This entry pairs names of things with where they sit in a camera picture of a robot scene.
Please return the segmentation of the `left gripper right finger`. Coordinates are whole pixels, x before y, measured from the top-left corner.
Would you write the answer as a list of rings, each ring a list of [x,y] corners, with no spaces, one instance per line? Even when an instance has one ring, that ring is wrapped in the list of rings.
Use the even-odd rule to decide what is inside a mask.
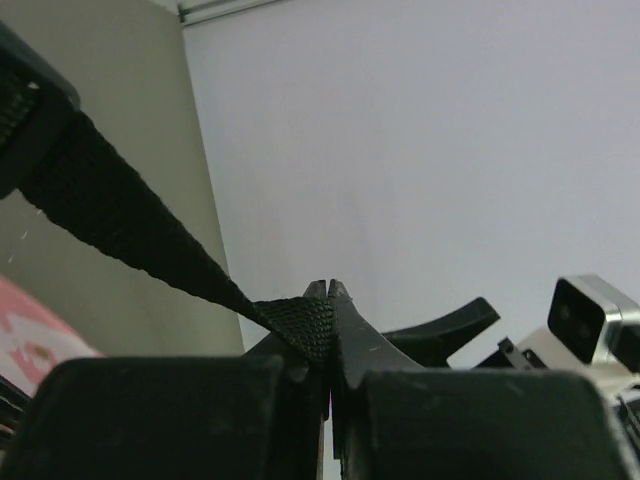
[[[627,432],[586,376],[426,368],[332,281],[334,452],[346,479],[635,479]]]

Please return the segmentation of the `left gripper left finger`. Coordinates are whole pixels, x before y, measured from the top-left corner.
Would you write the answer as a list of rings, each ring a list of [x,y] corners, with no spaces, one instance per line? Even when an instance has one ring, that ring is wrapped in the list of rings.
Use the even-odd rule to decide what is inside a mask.
[[[321,378],[274,336],[239,357],[81,358],[19,425],[23,479],[316,479]]]

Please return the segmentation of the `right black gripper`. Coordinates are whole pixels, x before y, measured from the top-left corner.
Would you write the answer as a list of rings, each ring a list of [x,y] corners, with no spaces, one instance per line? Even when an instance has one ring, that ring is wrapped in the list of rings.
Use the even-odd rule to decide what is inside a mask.
[[[440,318],[417,326],[385,332],[383,336],[407,357],[427,368],[448,368],[448,359],[500,320],[499,313],[483,297]],[[532,349],[522,350],[508,337],[481,361],[479,370],[546,370],[548,366]]]

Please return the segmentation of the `pink SPORT racket bag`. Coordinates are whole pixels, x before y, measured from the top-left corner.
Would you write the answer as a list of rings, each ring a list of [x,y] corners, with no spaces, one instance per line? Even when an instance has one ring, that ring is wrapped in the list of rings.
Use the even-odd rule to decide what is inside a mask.
[[[102,254],[265,328],[323,367],[333,309],[318,297],[252,301],[81,109],[75,87],[1,27],[1,195],[13,191]]]

